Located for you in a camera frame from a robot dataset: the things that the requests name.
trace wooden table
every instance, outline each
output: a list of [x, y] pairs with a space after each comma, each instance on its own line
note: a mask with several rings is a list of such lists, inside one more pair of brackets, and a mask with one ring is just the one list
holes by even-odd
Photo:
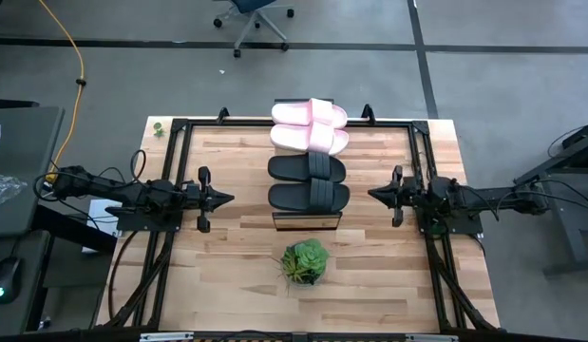
[[[148, 155], [144, 179], [161, 177], [168, 141], [166, 136], [154, 137], [152, 126], [161, 123], [168, 132], [172, 119], [148, 118], [142, 140]], [[438, 173], [464, 183], [454, 123], [428, 123]], [[411, 174], [406, 130], [347, 129], [351, 140], [338, 159], [347, 167], [344, 183], [351, 189], [351, 201], [339, 228], [329, 232], [275, 230], [267, 200], [275, 182], [266, 170], [275, 154], [269, 130], [195, 128], [185, 179], [196, 180], [198, 167], [207, 165], [214, 188], [236, 199], [212, 214], [209, 234], [196, 230], [197, 212], [184, 214], [171, 256], [161, 330], [438, 332], [426, 246], [412, 211], [405, 208], [404, 224], [393, 228], [392, 211], [367, 194], [368, 189], [388, 183], [395, 164], [404, 166], [405, 175]], [[174, 165], [179, 155], [180, 143]], [[288, 244], [305, 238], [320, 239], [330, 251], [327, 272], [313, 288], [288, 287], [275, 258]], [[114, 285], [116, 310], [140, 281], [147, 239], [148, 234], [139, 233], [123, 254]], [[452, 236], [452, 249], [461, 286], [485, 318], [498, 326], [482, 250], [465, 236]], [[448, 317], [454, 322], [446, 290], [445, 297]], [[152, 289], [148, 298], [146, 318]], [[98, 323], [106, 320], [104, 295]]]

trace clear plastic bag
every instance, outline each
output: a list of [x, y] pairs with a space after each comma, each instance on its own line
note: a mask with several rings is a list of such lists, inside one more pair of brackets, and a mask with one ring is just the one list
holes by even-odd
[[15, 177], [0, 175], [0, 204], [17, 196], [26, 186], [27, 183]]

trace black slide sandal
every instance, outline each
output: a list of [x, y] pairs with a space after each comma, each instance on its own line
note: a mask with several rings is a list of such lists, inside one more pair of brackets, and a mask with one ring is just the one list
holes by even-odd
[[338, 183], [347, 177], [347, 169], [341, 161], [327, 153], [309, 152], [270, 158], [268, 174], [282, 181], [309, 181], [316, 178]]
[[311, 179], [298, 184], [275, 184], [268, 191], [268, 202], [276, 209], [331, 214], [342, 210], [351, 198], [346, 185]]

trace small green plant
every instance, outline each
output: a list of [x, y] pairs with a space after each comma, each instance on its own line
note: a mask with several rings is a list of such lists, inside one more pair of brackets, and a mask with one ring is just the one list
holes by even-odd
[[283, 272], [292, 282], [311, 284], [325, 272], [330, 254], [316, 238], [288, 246], [281, 258]]
[[154, 128], [154, 136], [157, 138], [162, 137], [162, 135], [164, 134], [164, 130], [162, 129], [162, 124], [161, 123], [154, 123], [154, 125], [152, 127]]

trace yellow cable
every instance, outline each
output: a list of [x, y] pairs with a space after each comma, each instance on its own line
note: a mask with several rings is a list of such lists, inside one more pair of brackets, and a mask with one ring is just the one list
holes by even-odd
[[[64, 28], [62, 23], [59, 21], [59, 19], [57, 19], [55, 14], [53, 14], [53, 12], [50, 10], [50, 8], [47, 6], [47, 4], [45, 4], [45, 2], [43, 0], [38, 0], [38, 2], [40, 2], [40, 4], [45, 8], [45, 10], [47, 10], [47, 12], [51, 16], [51, 18], [53, 18], [55, 23], [57, 23], [57, 25], [59, 25], [61, 30], [67, 36], [67, 39], [72, 44], [72, 47], [74, 48], [74, 50], [76, 51], [76, 54], [78, 55], [78, 60], [81, 63], [81, 77], [79, 79], [80, 81], [77, 82], [78, 83], [78, 94], [76, 95], [76, 101], [74, 102], [74, 112], [72, 113], [72, 124], [69, 127], [69, 132], [67, 132], [66, 140], [64, 141], [64, 143], [62, 143], [62, 146], [59, 148], [59, 151], [57, 152], [57, 156], [55, 156], [54, 162], [55, 162], [55, 164], [57, 164], [59, 162], [59, 159], [62, 157], [62, 153], [64, 152], [64, 149], [66, 148], [67, 143], [69, 143], [69, 139], [72, 137], [72, 133], [74, 133], [74, 126], [76, 125], [76, 119], [78, 117], [78, 105], [79, 105], [79, 102], [81, 101], [81, 95], [83, 94], [83, 87], [85, 86], [85, 62], [83, 62], [83, 55], [81, 54], [81, 51], [76, 46], [76, 43], [74, 43], [74, 40], [72, 39], [72, 36], [69, 35], [69, 32], [67, 32], [67, 29]], [[56, 171], [55, 165], [52, 165], [49, 169], [49, 172], [54, 172], [54, 171]], [[57, 176], [55, 174], [47, 175], [47, 181], [54, 182], [56, 177]]]

